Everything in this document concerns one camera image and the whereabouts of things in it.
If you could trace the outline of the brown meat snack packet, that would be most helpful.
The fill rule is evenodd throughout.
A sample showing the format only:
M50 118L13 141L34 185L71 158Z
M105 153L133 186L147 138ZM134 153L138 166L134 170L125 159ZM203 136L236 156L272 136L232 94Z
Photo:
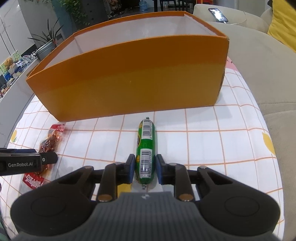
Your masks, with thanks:
M60 142L63 138L63 133L65 130L64 123L56 123L51 125L48 130L46 138L40 143L39 152L40 153L48 153L48 152L56 152L60 145ZM52 169L52 166L56 164L44 164L42 165L41 171L33 172L33 173L25 173L23 176L23 183L27 185L32 190L37 189L42 186L45 181L45 174Z

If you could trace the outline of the green sausage stick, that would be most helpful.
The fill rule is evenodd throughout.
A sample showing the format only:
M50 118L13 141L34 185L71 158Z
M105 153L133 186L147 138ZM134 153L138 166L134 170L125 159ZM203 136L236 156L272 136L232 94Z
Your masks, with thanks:
M149 118L143 119L137 132L137 150L135 173L142 189L147 188L154 178L156 134L153 122Z

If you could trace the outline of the white tv cabinet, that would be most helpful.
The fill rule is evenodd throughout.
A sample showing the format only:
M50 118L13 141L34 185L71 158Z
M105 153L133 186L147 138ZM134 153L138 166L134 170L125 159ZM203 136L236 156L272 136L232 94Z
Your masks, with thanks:
M16 124L34 97L34 93L27 84L26 79L39 63L40 61L36 59L23 70L20 77L1 98L0 142L2 148L8 146Z

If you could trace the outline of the checkered lemon tablecloth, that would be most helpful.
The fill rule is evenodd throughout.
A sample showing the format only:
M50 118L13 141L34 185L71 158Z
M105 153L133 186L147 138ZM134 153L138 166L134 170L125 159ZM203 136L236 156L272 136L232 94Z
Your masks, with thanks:
M44 182L58 179L82 166L104 169L135 154L137 131L144 118L156 128L156 152L166 163L190 170L207 166L270 195L280 207L273 235L283 239L285 229L283 189L270 131L241 74L233 64L225 70L215 106L151 111L91 118L65 123L57 148L59 160L43 175ZM36 151L50 127L58 122L34 96L13 129L8 148ZM1 213L9 238L18 231L11 220L13 202L31 189L23 174L1 177Z

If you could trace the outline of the teddy bear toy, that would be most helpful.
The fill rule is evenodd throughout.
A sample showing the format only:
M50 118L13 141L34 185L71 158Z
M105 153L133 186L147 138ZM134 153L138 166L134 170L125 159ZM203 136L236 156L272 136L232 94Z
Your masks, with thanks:
M11 65L14 64L13 58L9 57L4 61L5 70L9 70Z

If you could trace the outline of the grey plant pot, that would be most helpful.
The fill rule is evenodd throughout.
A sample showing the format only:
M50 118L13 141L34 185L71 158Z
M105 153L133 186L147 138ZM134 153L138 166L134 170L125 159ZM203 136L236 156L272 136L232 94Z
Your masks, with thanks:
M56 44L54 40L51 39L49 42L41 46L36 50L37 58L42 61L45 57L47 57L54 49L56 48Z

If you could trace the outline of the beige sofa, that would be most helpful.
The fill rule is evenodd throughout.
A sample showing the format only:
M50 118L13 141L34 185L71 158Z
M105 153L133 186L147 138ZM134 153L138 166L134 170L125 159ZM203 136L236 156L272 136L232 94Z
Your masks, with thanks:
M295 52L267 32L272 9L261 16L221 6L228 23L218 23L207 4L194 15L224 32L229 55L251 89L270 131L283 183L285 221L278 229L284 240L295 240Z

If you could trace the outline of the green climbing plant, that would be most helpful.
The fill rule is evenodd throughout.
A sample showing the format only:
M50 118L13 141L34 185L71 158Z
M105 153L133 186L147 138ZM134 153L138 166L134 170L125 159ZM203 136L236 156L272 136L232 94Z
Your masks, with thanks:
M88 27L88 15L86 14L81 0L61 0L60 5L65 8L67 13L74 21L78 29Z

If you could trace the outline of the orange cardboard box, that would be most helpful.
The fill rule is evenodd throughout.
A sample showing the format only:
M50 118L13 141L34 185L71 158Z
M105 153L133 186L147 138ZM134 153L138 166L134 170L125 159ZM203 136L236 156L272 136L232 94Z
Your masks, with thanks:
M106 21L75 32L27 84L58 121L213 106L228 37L185 11Z

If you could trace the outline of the blue water bottle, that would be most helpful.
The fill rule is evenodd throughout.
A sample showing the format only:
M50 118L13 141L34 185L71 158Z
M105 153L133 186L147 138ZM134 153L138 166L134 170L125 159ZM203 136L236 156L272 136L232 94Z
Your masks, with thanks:
M139 1L139 11L141 12L147 11L147 2L145 0Z

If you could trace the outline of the yellow cushion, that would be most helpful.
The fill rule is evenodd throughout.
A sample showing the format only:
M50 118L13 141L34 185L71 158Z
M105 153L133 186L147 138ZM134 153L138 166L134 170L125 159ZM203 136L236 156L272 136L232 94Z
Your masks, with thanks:
M294 3L294 1L268 1L273 16L267 33L295 52Z

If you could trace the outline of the black smartphone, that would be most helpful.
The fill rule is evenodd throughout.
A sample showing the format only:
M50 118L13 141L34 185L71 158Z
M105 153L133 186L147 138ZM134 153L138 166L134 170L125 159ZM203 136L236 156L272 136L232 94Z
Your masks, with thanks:
M208 8L215 20L219 23L228 23L228 19L222 14L218 8Z

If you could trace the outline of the dark dining table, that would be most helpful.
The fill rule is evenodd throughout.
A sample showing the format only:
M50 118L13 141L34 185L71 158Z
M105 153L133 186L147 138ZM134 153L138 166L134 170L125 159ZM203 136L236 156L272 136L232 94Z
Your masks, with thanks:
M147 1L149 8L153 11L187 11L193 12L198 1Z

